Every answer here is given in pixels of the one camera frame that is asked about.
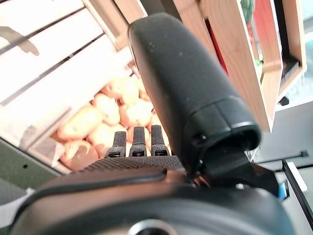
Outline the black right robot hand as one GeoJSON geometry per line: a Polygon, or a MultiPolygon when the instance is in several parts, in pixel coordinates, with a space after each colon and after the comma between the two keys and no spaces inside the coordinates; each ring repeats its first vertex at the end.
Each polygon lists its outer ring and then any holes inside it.
{"type": "Polygon", "coordinates": [[[219,62],[181,21],[133,22],[135,64],[172,156],[105,157],[44,184],[13,235],[292,235],[273,171],[248,160],[261,131],[219,62]]]}

